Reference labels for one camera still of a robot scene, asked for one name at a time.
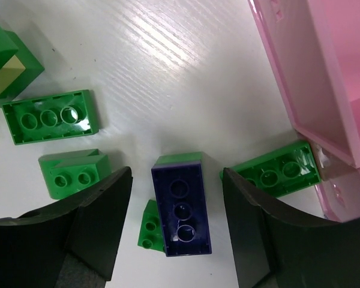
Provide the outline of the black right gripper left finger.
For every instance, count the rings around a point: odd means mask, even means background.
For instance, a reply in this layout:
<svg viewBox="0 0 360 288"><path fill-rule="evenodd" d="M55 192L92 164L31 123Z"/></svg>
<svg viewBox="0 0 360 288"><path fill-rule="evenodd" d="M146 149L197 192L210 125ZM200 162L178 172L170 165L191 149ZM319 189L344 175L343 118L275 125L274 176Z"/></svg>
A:
<svg viewBox="0 0 360 288"><path fill-rule="evenodd" d="M129 167L17 218L0 218L0 287L104 287L131 196Z"/></svg>

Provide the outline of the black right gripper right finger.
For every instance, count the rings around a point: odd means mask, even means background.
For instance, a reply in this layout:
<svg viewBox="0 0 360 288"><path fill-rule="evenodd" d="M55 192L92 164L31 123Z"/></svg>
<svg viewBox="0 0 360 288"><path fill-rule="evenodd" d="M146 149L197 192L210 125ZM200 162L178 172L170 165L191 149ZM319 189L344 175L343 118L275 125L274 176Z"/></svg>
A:
<svg viewBox="0 0 360 288"><path fill-rule="evenodd" d="M270 196L230 168L223 197L240 287L360 287L360 218L320 218Z"/></svg>

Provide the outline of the small green lego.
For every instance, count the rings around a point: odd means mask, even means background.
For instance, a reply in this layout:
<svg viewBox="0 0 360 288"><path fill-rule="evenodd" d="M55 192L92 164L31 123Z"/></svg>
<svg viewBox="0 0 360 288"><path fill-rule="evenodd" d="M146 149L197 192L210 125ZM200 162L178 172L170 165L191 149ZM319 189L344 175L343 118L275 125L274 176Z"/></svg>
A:
<svg viewBox="0 0 360 288"><path fill-rule="evenodd" d="M164 240L155 200L148 200L143 212L137 245L148 250L164 252Z"/></svg>

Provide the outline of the dark blue lego brick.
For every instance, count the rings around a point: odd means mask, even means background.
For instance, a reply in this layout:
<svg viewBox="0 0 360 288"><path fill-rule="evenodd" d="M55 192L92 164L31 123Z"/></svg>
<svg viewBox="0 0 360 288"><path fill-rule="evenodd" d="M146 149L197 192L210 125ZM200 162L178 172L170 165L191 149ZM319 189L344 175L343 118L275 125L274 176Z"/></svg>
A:
<svg viewBox="0 0 360 288"><path fill-rule="evenodd" d="M151 168L167 257L212 253L202 157L162 155Z"/></svg>

